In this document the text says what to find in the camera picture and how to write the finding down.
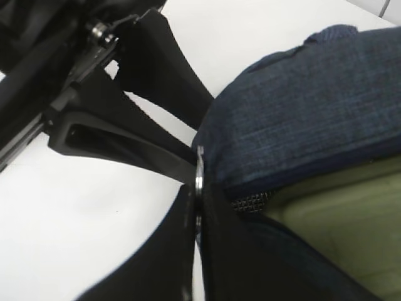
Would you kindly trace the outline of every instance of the denim fabric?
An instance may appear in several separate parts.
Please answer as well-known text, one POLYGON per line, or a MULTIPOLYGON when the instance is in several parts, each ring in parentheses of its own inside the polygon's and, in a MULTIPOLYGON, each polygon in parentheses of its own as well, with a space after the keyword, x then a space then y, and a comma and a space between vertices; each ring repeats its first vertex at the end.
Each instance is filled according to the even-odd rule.
POLYGON ((235 197, 401 149, 401 28, 314 34, 212 103, 193 146, 235 197))

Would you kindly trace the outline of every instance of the green fabric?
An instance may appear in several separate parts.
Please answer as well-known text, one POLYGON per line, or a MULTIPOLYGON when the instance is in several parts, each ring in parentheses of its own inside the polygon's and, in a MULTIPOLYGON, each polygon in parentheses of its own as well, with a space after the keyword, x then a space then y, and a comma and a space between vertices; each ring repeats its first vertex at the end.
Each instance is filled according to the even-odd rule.
POLYGON ((264 212, 379 297, 401 300, 401 157, 287 187, 264 212))

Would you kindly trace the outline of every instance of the white tile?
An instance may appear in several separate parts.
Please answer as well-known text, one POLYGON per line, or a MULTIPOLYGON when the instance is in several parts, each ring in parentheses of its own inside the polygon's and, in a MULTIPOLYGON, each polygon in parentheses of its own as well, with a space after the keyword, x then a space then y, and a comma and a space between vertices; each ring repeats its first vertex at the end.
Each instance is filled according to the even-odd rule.
POLYGON ((401 0, 391 0, 383 19, 401 25, 401 0))
POLYGON ((360 8, 378 16, 385 4, 385 0, 347 0, 360 8))

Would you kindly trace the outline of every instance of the white floor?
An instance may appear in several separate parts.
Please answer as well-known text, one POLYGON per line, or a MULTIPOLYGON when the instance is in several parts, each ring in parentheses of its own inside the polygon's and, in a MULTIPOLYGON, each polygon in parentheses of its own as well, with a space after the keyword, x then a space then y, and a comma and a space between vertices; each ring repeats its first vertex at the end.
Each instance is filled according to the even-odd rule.
POLYGON ((348 0, 354 5, 366 9, 372 14, 379 16, 382 9, 387 5, 384 11, 383 19, 393 24, 401 25, 401 0, 348 0))
MULTIPOLYGON (((250 63, 326 26, 391 26, 345 0, 169 0, 164 13, 213 95, 250 63)), ((134 100, 190 143, 193 130, 134 100)), ((179 186, 135 167, 63 157, 39 136, 0 175, 0 300, 73 300, 146 240, 179 186)), ((195 269, 199 278, 199 262, 195 269)), ((195 287, 202 300, 198 280, 195 287)))

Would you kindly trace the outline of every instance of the dark blue fabric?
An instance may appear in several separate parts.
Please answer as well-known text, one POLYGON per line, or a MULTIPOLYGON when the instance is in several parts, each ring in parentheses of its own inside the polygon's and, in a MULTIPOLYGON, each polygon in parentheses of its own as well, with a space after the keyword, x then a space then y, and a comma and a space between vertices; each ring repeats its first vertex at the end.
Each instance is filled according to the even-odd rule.
POLYGON ((279 223, 259 214, 247 214, 243 220, 250 234, 266 251, 266 256, 278 255, 307 281, 330 292, 334 300, 380 300, 279 223))
POLYGON ((400 152, 401 28, 340 26, 247 68, 193 146, 236 196, 400 152))

